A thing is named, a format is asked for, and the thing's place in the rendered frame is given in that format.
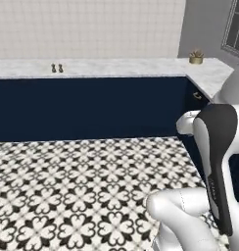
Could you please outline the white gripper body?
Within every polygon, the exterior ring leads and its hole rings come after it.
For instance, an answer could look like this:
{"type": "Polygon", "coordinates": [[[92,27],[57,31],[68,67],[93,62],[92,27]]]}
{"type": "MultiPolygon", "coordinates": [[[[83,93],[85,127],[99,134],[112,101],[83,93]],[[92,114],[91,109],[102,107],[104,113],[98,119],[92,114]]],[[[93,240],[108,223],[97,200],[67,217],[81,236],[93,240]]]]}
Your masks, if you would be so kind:
{"type": "Polygon", "coordinates": [[[179,134],[193,134],[193,122],[200,110],[184,113],[176,122],[176,129],[179,134]]]}

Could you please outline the navy blue cabinet door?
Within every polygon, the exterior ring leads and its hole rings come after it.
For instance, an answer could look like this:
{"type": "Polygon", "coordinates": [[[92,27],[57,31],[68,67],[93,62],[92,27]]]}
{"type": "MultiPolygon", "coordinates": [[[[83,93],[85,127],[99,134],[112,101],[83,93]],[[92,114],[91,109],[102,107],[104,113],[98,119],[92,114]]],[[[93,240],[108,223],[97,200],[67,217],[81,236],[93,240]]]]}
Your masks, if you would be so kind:
{"type": "MultiPolygon", "coordinates": [[[[182,113],[193,110],[202,110],[209,102],[210,100],[190,80],[187,80],[182,113]],[[196,99],[193,96],[194,92],[198,92],[202,96],[202,99],[196,99]]],[[[201,156],[194,137],[187,134],[178,134],[177,137],[183,142],[200,177],[205,179],[201,156]]],[[[234,154],[230,157],[229,167],[233,182],[234,195],[236,200],[239,202],[239,154],[234,154]]]]}

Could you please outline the navy blue counter cabinet run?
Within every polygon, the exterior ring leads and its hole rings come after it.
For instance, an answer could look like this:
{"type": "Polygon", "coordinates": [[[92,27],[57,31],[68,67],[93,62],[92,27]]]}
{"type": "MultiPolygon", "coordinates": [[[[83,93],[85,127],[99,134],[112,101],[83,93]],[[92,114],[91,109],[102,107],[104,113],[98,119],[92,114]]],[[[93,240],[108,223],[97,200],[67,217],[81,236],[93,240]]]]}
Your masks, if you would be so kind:
{"type": "Polygon", "coordinates": [[[0,142],[174,135],[188,80],[0,79],[0,142]]]}

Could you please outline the potted plant in brass pot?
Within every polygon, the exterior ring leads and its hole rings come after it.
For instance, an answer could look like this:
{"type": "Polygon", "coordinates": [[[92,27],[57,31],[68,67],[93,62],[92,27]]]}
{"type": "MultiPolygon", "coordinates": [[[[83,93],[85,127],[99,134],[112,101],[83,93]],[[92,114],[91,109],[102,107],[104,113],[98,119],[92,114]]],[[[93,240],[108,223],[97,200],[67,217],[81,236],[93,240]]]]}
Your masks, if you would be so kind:
{"type": "Polygon", "coordinates": [[[194,50],[189,54],[189,63],[190,64],[202,64],[203,63],[204,54],[201,50],[194,50]]]}

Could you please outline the grey framed window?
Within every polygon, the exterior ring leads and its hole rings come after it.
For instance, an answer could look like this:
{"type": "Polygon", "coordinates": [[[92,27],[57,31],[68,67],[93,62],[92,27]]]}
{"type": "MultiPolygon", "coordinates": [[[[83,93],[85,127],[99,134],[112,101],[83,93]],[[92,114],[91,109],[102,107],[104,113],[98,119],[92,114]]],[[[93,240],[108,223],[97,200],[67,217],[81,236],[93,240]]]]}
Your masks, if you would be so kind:
{"type": "Polygon", "coordinates": [[[239,0],[232,0],[221,49],[239,57],[239,0]]]}

